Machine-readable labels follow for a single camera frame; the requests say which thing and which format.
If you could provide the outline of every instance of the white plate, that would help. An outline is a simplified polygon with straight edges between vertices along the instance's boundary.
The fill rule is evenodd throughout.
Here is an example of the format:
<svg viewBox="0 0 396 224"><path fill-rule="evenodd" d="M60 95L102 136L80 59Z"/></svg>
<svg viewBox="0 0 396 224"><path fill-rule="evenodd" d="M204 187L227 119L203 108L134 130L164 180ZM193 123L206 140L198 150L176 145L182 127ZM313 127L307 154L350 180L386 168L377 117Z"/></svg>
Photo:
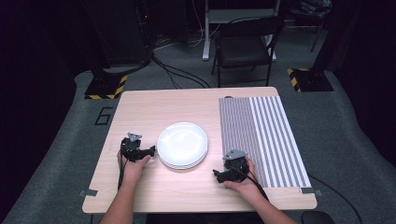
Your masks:
<svg viewBox="0 0 396 224"><path fill-rule="evenodd" d="M175 169L191 168L204 159L207 152L207 136L196 124L176 123L160 134L157 149L165 165Z"/></svg>

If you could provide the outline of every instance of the yellow and black hazard tape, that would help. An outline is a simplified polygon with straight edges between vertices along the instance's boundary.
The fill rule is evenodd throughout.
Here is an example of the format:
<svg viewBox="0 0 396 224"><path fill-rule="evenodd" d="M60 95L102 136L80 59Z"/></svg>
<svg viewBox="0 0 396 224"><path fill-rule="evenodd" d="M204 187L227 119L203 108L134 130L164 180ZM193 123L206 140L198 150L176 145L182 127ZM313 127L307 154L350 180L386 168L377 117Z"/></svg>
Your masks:
<svg viewBox="0 0 396 224"><path fill-rule="evenodd" d="M307 68L302 68L302 69L288 69L288 74L290 77L291 85L293 86L295 91L301 91L300 86L298 85L297 79L293 74L294 70L299 70L299 71L309 71Z"/></svg>
<svg viewBox="0 0 396 224"><path fill-rule="evenodd" d="M117 90L116 90L116 92L114 94L111 94L111 95L85 95L84 99L91 99L91 100L116 99L122 93L122 89L125 86L126 79L127 79L127 76L124 76L120 80L120 85L119 85L119 87L117 88Z"/></svg>

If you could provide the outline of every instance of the gray carpet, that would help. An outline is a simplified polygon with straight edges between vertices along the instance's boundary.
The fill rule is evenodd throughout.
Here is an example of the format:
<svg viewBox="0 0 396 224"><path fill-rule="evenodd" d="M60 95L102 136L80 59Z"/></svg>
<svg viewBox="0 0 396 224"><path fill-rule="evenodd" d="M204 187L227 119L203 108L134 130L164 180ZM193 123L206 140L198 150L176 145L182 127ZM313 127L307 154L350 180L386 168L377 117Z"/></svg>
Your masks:
<svg viewBox="0 0 396 224"><path fill-rule="evenodd" d="M297 146L307 172L341 192L358 209L364 223L396 223L396 169L376 151L356 122L353 107L331 72L326 72L334 91L295 92L288 68L310 67L320 49L309 52L315 35L296 29L285 29L276 47L270 86L277 88L285 107ZM181 44L155 50L164 63L205 79L211 87L216 78L210 75L212 57L202 61L203 43L188 48ZM125 67L112 68L121 71ZM254 74L265 72L256 68ZM92 74L76 77L78 89L61 130L53 141L28 186L4 223L90 223L90 216L81 210L84 198L78 194L90 185L106 134L107 125L95 125L103 107L111 118L119 99L84 100L84 92ZM175 77L185 89L201 88L187 79ZM258 86L262 83L240 86ZM173 89L170 78L155 63L128 76L125 91ZM335 223L359 223L346 201L318 181L311 179L324 196L318 197L318 210L328 213ZM303 211L286 211L301 222ZM98 223L101 216L94 216ZM145 215L136 216L135 223L144 223Z"/></svg>

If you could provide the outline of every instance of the light stand base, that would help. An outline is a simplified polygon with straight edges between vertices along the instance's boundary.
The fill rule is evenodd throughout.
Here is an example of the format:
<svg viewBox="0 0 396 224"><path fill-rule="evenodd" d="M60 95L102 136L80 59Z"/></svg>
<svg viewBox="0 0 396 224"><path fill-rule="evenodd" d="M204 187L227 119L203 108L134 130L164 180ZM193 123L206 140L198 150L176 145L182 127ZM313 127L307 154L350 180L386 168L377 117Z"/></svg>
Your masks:
<svg viewBox="0 0 396 224"><path fill-rule="evenodd" d="M291 84L295 91L334 91L332 84L323 72L309 69L288 69Z"/></svg>
<svg viewBox="0 0 396 224"><path fill-rule="evenodd" d="M85 91L84 99L102 100L118 98L125 85L127 76L93 77L93 80Z"/></svg>

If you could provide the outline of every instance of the striped mat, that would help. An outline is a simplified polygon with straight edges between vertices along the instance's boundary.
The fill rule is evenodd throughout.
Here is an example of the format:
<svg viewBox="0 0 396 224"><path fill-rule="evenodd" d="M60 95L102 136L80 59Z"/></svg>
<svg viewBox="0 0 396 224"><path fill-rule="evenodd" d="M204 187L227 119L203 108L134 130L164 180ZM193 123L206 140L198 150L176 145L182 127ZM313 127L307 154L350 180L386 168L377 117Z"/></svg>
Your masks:
<svg viewBox="0 0 396 224"><path fill-rule="evenodd" d="M220 98L219 109L223 154L246 151L265 188L311 187L279 96Z"/></svg>

